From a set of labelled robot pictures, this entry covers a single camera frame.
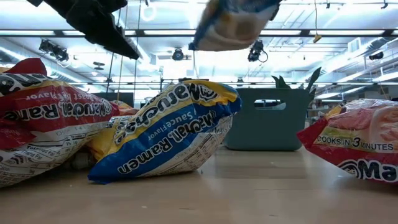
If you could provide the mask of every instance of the red ramen package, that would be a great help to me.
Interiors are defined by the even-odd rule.
[[[0,73],[0,187],[62,164],[119,114],[117,105],[41,68],[33,58]]]
[[[398,102],[337,106],[297,136],[308,151],[359,179],[398,184]]]

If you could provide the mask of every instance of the maruchan logo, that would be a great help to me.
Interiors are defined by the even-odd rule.
[[[141,126],[148,127],[154,117],[170,108],[173,108],[181,101],[191,98],[193,101],[202,100],[207,102],[217,97],[218,94],[205,85],[197,85],[194,83],[177,84],[163,97],[159,98],[159,96],[156,96],[151,99],[149,101],[150,103],[153,103],[155,99],[159,100],[152,106],[147,105],[143,107],[143,113],[136,115],[135,120],[127,124],[126,132],[127,134],[133,134],[136,129]]]
[[[391,164],[381,164],[379,161],[349,159],[340,163],[338,167],[363,180],[381,180],[389,183],[398,181],[398,167]]]
[[[50,78],[41,74],[0,74],[0,96],[39,85]]]

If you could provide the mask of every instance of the ceiling spotlight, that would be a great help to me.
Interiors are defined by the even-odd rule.
[[[262,61],[260,60],[260,55],[263,53],[267,56],[267,58]],[[249,62],[259,61],[261,63],[268,61],[268,54],[264,51],[264,44],[262,43],[262,40],[256,40],[254,42],[253,46],[250,49],[248,60]]]
[[[383,52],[379,52],[377,54],[370,55],[369,59],[370,60],[379,60],[379,59],[382,59],[383,57],[384,57],[384,53]]]
[[[175,49],[172,55],[173,60],[182,60],[184,58],[184,54],[182,53],[181,49]]]
[[[50,54],[55,57],[58,61],[66,62],[69,60],[69,55],[66,49],[63,49],[55,44],[50,43],[48,40],[42,40],[39,46],[39,50],[45,54]]]
[[[238,78],[238,81],[237,81],[238,83],[242,83],[243,82],[243,78]],[[237,84],[236,86],[238,86],[238,87],[242,87],[243,85],[242,84]]]
[[[101,66],[104,66],[104,65],[105,65],[104,63],[101,63],[101,62],[93,62],[93,65],[96,65],[96,66],[97,66],[97,67],[94,68],[95,70],[99,70],[99,71],[104,70],[104,68],[101,67]]]

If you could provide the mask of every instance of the bin handle cutout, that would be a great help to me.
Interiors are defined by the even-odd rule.
[[[281,111],[286,109],[286,102],[284,100],[276,99],[258,99],[254,101],[254,108],[256,110]]]

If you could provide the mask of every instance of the instant noodle package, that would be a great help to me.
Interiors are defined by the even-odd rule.
[[[359,179],[398,183],[398,102],[362,99],[337,106],[298,138]]]
[[[169,86],[134,116],[113,117],[89,143],[88,178],[115,180],[196,170],[213,155],[241,108],[235,89],[203,80]]]
[[[117,105],[47,77],[38,58],[0,73],[0,187],[59,166],[118,114]]]
[[[190,50],[241,50],[259,37],[279,10],[281,0],[210,0]]]

